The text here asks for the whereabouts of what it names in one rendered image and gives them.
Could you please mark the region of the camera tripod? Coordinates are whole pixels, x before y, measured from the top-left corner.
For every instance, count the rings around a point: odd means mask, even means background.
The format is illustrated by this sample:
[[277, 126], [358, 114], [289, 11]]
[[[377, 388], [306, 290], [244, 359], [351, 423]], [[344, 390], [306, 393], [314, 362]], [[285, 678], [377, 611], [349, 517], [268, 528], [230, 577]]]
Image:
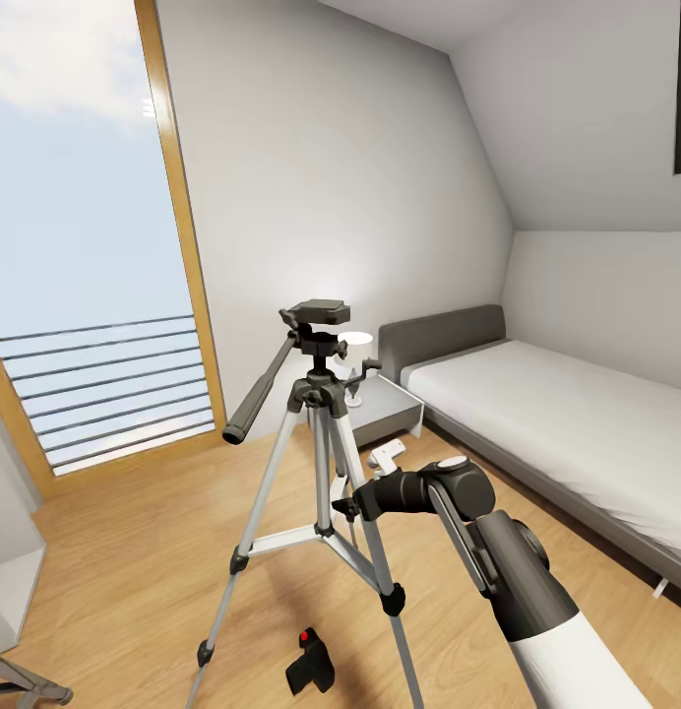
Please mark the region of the camera tripod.
[[[287, 339], [279, 350], [276, 358], [254, 384], [246, 398], [243, 400], [238, 410], [227, 423], [222, 431], [222, 438], [230, 445], [240, 445], [246, 439], [256, 416], [260, 413], [266, 398], [272, 391], [274, 380], [283, 362], [289, 355], [292, 348], [301, 349], [302, 355], [313, 356], [313, 368], [308, 370], [305, 378], [294, 381], [288, 401], [287, 408], [279, 428], [274, 449], [268, 461], [268, 467], [264, 471], [262, 482], [254, 500], [254, 506], [250, 510], [248, 522], [244, 530], [244, 536], [240, 544], [234, 548], [234, 553], [230, 560], [230, 579], [224, 589], [222, 601], [218, 607], [215, 624], [211, 628], [211, 634], [207, 640], [201, 642], [197, 650], [197, 660], [199, 660], [199, 671], [191, 695], [187, 699], [185, 709], [191, 709], [193, 699], [199, 689], [201, 677], [205, 673], [207, 664], [211, 661], [215, 640], [220, 630], [220, 623], [224, 619], [232, 591], [238, 581], [238, 573], [248, 565], [248, 559], [254, 555], [276, 551], [276, 549], [291, 548], [318, 540], [321, 544], [329, 546], [339, 557], [358, 575], [366, 581], [382, 601], [384, 614], [390, 617], [394, 638], [398, 644], [400, 658], [402, 658], [403, 673], [407, 679], [407, 687], [411, 693], [414, 709], [425, 709], [423, 699], [417, 685], [417, 677], [413, 669], [411, 654], [407, 648], [407, 640], [403, 632], [400, 612], [405, 607], [405, 591], [400, 583], [392, 583], [390, 567], [382, 546], [380, 529], [376, 519], [373, 522], [364, 522], [362, 512], [360, 520], [364, 528], [366, 542], [370, 551], [372, 561], [369, 561], [358, 551], [358, 544], [354, 532], [354, 520], [346, 516], [346, 522], [350, 526], [350, 537], [352, 544], [341, 536], [333, 526], [337, 518], [337, 510], [332, 510], [330, 502], [348, 496], [348, 483], [352, 484], [352, 492], [364, 483], [368, 483], [362, 465], [358, 459], [358, 447], [356, 447], [350, 421], [348, 419], [348, 409], [345, 403], [347, 395], [346, 388], [356, 383], [366, 380], [366, 373], [369, 368], [375, 370], [382, 369], [383, 361], [368, 358], [362, 360], [362, 373], [352, 380], [338, 379], [337, 375], [327, 368], [327, 357], [332, 358], [339, 354], [342, 360], [346, 359], [349, 342], [342, 339], [339, 343], [339, 335], [331, 335], [328, 332], [315, 332], [311, 323], [315, 325], [342, 325], [350, 322], [350, 305], [344, 305], [344, 300], [317, 299], [311, 298], [302, 301], [292, 308], [280, 309], [279, 315], [283, 323], [290, 327]], [[254, 540], [256, 528], [260, 524], [264, 506], [272, 490], [272, 484], [278, 474], [281, 464], [281, 457], [285, 451], [289, 435], [293, 430], [297, 416], [303, 408], [313, 408], [314, 437], [315, 437], [315, 471], [316, 492], [317, 492], [317, 523], [293, 528], [285, 532], [263, 536]], [[337, 474], [333, 485], [330, 486], [330, 457], [334, 456], [337, 465]]]

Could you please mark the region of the digital camera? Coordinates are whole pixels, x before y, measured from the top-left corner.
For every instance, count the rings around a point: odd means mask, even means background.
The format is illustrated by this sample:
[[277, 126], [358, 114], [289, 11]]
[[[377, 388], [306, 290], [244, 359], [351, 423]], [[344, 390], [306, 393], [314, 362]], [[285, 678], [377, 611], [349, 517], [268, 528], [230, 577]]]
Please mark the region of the digital camera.
[[307, 628], [305, 638], [299, 636], [304, 654], [285, 670], [291, 691], [297, 694], [312, 680], [326, 693], [335, 683], [335, 669], [328, 648], [313, 627]]

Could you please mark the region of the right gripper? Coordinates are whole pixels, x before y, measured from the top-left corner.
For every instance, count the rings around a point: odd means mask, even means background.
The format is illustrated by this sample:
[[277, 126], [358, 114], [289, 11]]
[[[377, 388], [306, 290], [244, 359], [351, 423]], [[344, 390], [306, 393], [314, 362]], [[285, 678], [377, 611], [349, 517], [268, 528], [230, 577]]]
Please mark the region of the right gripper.
[[364, 522], [373, 522], [384, 512], [416, 513], [405, 504], [402, 492], [405, 475], [415, 472], [404, 472], [400, 467], [396, 468], [395, 471], [380, 477], [377, 481], [372, 477], [371, 481], [359, 486], [351, 497], [331, 501], [331, 509], [342, 512], [350, 518], [355, 518], [362, 512]]

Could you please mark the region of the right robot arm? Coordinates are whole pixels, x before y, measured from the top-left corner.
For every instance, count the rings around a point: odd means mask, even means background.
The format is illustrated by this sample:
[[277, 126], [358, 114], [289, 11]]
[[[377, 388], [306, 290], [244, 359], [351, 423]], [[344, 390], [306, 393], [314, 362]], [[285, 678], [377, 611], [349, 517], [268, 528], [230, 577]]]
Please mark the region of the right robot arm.
[[384, 512], [438, 514], [523, 673], [537, 709], [652, 709], [574, 599], [550, 572], [548, 555], [521, 520], [495, 508], [495, 490], [468, 457], [404, 472], [393, 439], [374, 449], [372, 480], [330, 502], [350, 518]]

